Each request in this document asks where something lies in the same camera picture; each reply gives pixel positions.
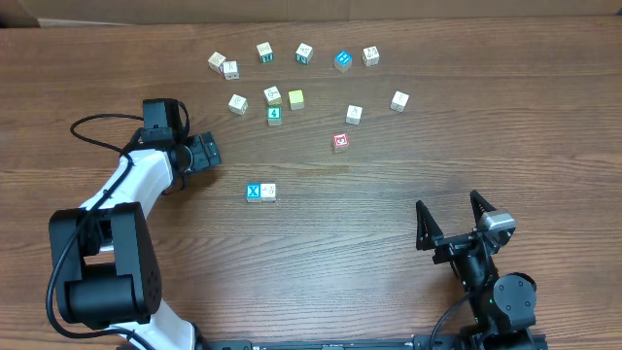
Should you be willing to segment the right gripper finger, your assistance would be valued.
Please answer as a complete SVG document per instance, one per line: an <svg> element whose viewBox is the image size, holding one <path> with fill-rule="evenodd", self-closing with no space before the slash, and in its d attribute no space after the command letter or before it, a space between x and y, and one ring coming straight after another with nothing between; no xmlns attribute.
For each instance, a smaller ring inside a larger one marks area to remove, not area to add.
<svg viewBox="0 0 622 350"><path fill-rule="evenodd" d="M416 248L419 251L434 249L436 242L444 237L444 234L428 207L422 200L416 202L417 235Z"/></svg>
<svg viewBox="0 0 622 350"><path fill-rule="evenodd" d="M474 221L477 226L480 225L480 220L485 213L497 210L497 208L490 204L477 190L471 191L469 198Z"/></svg>

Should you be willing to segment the blue X block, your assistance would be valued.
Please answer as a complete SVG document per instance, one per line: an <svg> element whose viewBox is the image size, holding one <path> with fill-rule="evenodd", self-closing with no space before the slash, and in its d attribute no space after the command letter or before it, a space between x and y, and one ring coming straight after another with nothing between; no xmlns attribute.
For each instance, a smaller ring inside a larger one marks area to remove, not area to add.
<svg viewBox="0 0 622 350"><path fill-rule="evenodd" d="M261 184L249 183L246 186L246 199L248 202L261 202Z"/></svg>

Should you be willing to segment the plain wooden block front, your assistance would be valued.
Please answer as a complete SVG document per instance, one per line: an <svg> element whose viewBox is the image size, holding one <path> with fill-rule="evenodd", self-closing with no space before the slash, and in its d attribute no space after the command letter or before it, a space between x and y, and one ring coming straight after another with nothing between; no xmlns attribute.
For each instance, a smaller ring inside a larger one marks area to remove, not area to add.
<svg viewBox="0 0 622 350"><path fill-rule="evenodd" d="M260 185L260 198L263 202L276 200L276 185L274 183L262 183Z"/></svg>

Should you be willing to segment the wooden letter A block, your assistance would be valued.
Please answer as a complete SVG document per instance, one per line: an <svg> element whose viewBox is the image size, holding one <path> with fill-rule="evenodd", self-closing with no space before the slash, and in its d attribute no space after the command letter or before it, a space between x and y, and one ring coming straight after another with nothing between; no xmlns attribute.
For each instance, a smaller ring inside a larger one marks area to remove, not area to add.
<svg viewBox="0 0 622 350"><path fill-rule="evenodd" d="M345 117L348 124L360 124L362 120L363 108L360 106L349 105Z"/></svg>

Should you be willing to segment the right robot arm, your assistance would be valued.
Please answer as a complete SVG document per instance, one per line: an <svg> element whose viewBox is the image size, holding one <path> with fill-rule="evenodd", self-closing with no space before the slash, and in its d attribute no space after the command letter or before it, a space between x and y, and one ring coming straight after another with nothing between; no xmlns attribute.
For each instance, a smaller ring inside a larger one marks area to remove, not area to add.
<svg viewBox="0 0 622 350"><path fill-rule="evenodd" d="M534 335L536 282L522 272L504 276L493 255L505 246L516 229L512 215L490 204L479 192L469 194L475 221L468 232L446 237L423 201L416 203L419 251L433 251L435 264L449 263L465 295L436 322L429 335L414 335L415 349L536 350L548 347L546 337ZM467 303L474 323L457 334L440 335L449 316Z"/></svg>

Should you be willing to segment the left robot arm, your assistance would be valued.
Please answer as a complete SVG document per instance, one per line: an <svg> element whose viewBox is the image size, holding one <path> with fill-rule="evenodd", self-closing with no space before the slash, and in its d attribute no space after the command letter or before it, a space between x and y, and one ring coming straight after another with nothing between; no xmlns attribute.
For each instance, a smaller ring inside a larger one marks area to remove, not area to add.
<svg viewBox="0 0 622 350"><path fill-rule="evenodd" d="M190 134L183 102L146 99L142 108L142 126L115 149L119 165L106 184L50 218L48 321L67 338L120 335L133 349L205 349L198 326L163 299L147 219L161 196L222 158L211 133Z"/></svg>

